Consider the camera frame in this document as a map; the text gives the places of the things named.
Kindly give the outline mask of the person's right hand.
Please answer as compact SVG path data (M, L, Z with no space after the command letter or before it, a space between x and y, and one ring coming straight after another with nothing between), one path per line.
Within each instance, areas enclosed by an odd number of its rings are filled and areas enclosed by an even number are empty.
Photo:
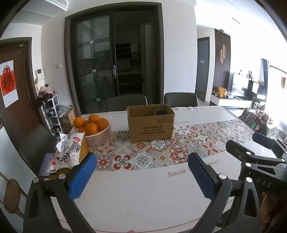
M274 209L275 205L278 202L277 198L272 197L271 195L263 192L263 201L261 204L261 229L264 229L267 223L270 223L273 226L278 220L280 214L275 215L271 218L271 211Z

